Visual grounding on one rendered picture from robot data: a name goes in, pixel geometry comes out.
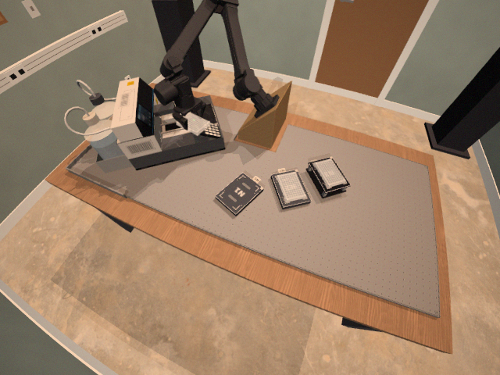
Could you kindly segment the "white microplate with grid of square wells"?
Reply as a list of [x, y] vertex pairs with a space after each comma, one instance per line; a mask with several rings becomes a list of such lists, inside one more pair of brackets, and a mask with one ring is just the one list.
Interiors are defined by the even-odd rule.
[[280, 185], [280, 189], [283, 193], [285, 202], [292, 202], [295, 200], [306, 198], [305, 192], [296, 172], [277, 175], [277, 181]]
[[346, 183], [345, 178], [332, 159], [315, 162], [314, 165], [328, 188]]
[[[191, 112], [189, 112], [186, 116], [184, 116], [184, 118], [187, 119], [187, 126], [188, 126], [187, 131], [197, 136], [200, 135], [200, 133], [202, 133], [206, 128], [208, 128], [211, 125], [211, 123], [208, 120], [205, 120], [200, 116], [196, 116]], [[176, 122], [176, 125], [182, 127], [181, 124], [178, 122]]]

